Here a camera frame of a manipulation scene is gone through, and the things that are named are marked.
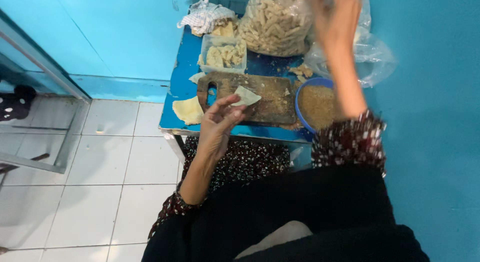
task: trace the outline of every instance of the floor tile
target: floor tile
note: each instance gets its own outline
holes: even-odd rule
[[[124,185],[111,244],[146,243],[163,202],[175,186]]]
[[[134,136],[125,184],[177,181],[179,160],[163,137]]]
[[[108,246],[45,249],[41,262],[106,262]]]
[[[94,99],[82,134],[133,136],[138,106],[136,101]]]
[[[32,127],[68,128],[78,106],[78,100],[73,97],[44,97],[32,120]],[[30,129],[32,134],[52,134],[51,130]]]
[[[36,97],[33,102],[32,102],[32,106],[30,107],[30,112],[28,112],[28,116],[24,119],[12,119],[12,120],[8,120],[8,121],[0,121],[0,125],[15,125],[15,126],[23,126],[23,127],[26,127],[26,126],[30,126],[30,124],[32,124],[32,120],[33,120],[33,117],[35,116],[35,112],[37,111],[37,109],[39,108],[39,104],[40,102],[42,101],[42,97]],[[15,128],[15,129],[11,129],[11,128],[2,128],[0,126],[0,133],[5,133],[5,132],[8,132],[8,133],[27,133],[27,130],[28,129],[21,129],[21,128]]]
[[[0,152],[16,155],[24,134],[0,134]]]
[[[46,247],[108,245],[121,185],[65,186]]]
[[[81,136],[67,185],[122,184],[131,136]]]
[[[90,104],[86,104],[81,108],[78,113],[78,117],[80,117],[80,121],[76,126],[72,126],[73,134],[74,135],[81,135],[82,130],[84,129],[83,126],[85,125],[85,121],[87,120],[88,111],[90,110]]]
[[[140,262],[147,243],[112,245],[107,262]]]
[[[39,262],[43,249],[12,250],[0,255],[0,262]]]
[[[0,246],[43,248],[62,191],[63,186],[3,186],[0,191]]]
[[[50,157],[42,160],[53,164],[57,158],[64,135],[26,134],[18,150],[17,156],[33,158],[44,153]],[[67,169],[64,174],[39,170],[30,167],[20,167],[5,176],[4,185],[63,185],[67,180],[80,136],[74,136],[71,151],[67,160]]]
[[[158,128],[162,112],[163,103],[141,102],[133,135],[163,136]]]

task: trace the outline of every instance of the woman's left hand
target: woman's left hand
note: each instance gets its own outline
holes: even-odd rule
[[[236,94],[218,99],[203,116],[197,155],[220,160],[225,155],[230,131],[245,119],[246,105],[231,106],[240,101]]]

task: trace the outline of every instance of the plastic container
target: plastic container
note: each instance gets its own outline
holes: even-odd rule
[[[312,78],[304,82],[297,90],[297,94],[295,96],[295,111],[297,112],[297,117],[300,119],[303,126],[307,128],[307,130],[315,134],[317,131],[307,123],[307,121],[303,118],[302,113],[300,112],[300,109],[299,109],[299,104],[298,104],[299,94],[302,88],[305,86],[324,86],[324,87],[333,88],[333,81],[325,78]]]
[[[234,37],[223,37],[223,36],[213,36],[213,35],[204,35],[201,41],[201,57],[203,62],[207,62],[207,53],[211,46],[223,47],[227,45],[237,45],[240,44],[243,40],[240,38]],[[200,68],[203,72],[224,72],[224,73],[236,73],[243,74],[247,68],[247,46],[245,45],[244,56],[242,58],[242,63],[240,65],[232,65],[233,68],[218,68],[208,65],[200,65]]]

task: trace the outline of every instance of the hand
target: hand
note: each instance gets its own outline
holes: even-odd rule
[[[353,39],[361,7],[361,0],[334,0],[334,8],[330,10],[324,0],[313,0],[317,42],[329,61],[336,56],[353,59]]]
[[[197,154],[215,161],[225,155],[229,142],[230,131],[245,119],[243,111],[246,105],[231,106],[240,101],[236,94],[218,99],[203,116],[200,125],[200,138]]]

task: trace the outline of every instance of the clear plastic container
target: clear plastic container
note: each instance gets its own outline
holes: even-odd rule
[[[200,56],[203,59],[203,62],[206,63],[207,53],[210,47],[212,46],[224,47],[227,45],[235,46],[237,44],[241,44],[241,42],[245,42],[245,41],[242,40],[241,38],[204,35],[201,41]],[[244,50],[241,64],[238,64],[238,65],[232,64],[232,68],[226,68],[225,64],[224,64],[224,68],[199,64],[201,70],[206,73],[209,73],[209,72],[224,72],[224,73],[236,73],[236,74],[245,73],[245,69],[247,68],[247,46],[244,45],[243,47],[245,47],[245,50]]]

